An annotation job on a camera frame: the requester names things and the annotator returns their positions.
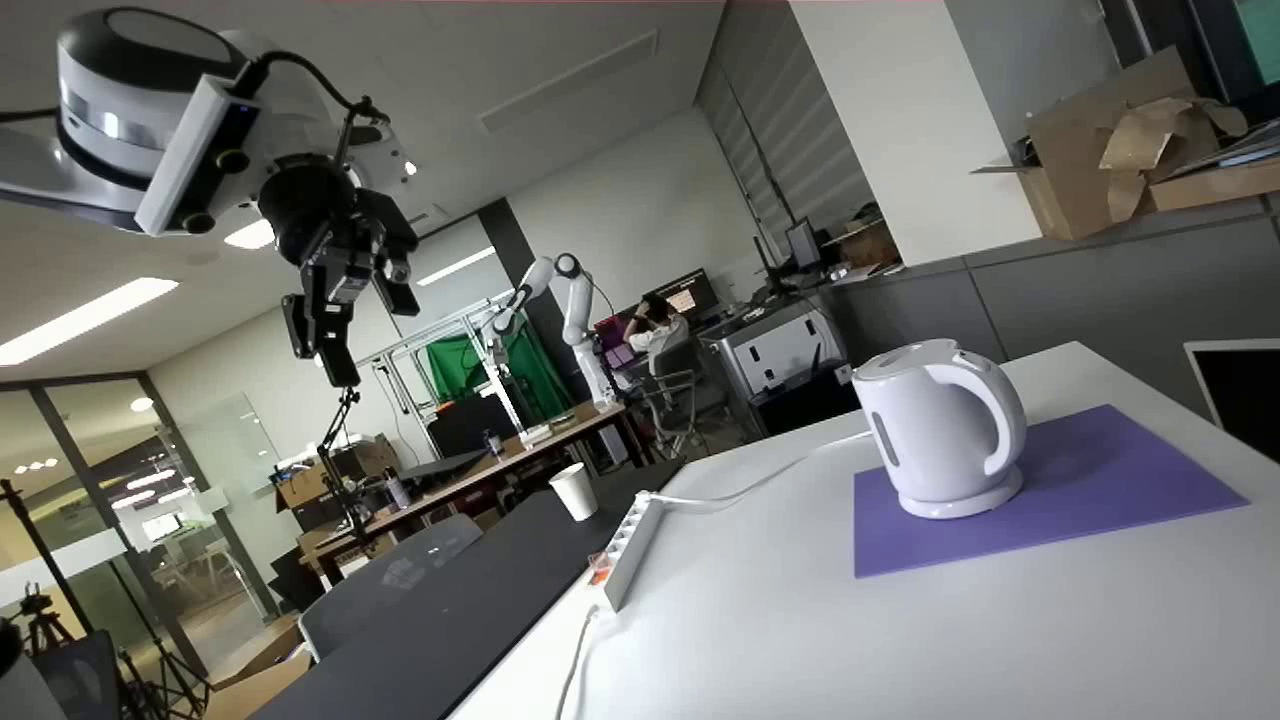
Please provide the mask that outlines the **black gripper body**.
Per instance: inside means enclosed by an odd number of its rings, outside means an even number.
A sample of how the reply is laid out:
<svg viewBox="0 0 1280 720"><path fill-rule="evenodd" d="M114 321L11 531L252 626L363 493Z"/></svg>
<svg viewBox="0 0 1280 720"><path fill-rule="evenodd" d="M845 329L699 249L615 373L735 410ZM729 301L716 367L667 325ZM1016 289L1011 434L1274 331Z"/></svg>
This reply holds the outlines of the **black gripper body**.
<svg viewBox="0 0 1280 720"><path fill-rule="evenodd" d="M311 342L323 312L344 312L353 325L363 289L375 289L394 317L421 312L407 289L418 232L389 192L361 189L327 157L286 157L269 167L257 209L302 271L298 295L309 301Z"/></svg>

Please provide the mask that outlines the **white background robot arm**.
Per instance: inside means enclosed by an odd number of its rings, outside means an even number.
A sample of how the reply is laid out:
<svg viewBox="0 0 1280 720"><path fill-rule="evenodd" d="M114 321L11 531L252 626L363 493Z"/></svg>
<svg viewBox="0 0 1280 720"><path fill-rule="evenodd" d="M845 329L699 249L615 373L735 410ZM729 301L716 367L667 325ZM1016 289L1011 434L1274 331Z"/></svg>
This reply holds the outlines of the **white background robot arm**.
<svg viewBox="0 0 1280 720"><path fill-rule="evenodd" d="M588 394L600 410L611 410L620 405L606 359L596 357L591 342L591 275L585 271L585 264L573 250L557 250L557 255L538 255L523 275L518 279L518 291L508 301L495 304L492 312L492 329L503 331L514 325L514 317L542 291L562 289L563 291L563 307L562 307L562 338L570 342Z"/></svg>

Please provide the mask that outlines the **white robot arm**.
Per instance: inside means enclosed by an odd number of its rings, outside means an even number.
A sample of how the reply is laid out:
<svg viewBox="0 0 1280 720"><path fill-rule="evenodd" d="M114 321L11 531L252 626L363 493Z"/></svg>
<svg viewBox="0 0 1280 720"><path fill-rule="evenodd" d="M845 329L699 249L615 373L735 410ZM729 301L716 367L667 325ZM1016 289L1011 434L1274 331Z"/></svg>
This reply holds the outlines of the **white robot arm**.
<svg viewBox="0 0 1280 720"><path fill-rule="evenodd" d="M418 317L414 179L394 115L311 61L161 7L92 7L58 37L58 102L7 113L0 192L136 237L205 237L252 209L302 289L292 353L353 394L350 325L363 289Z"/></svg>

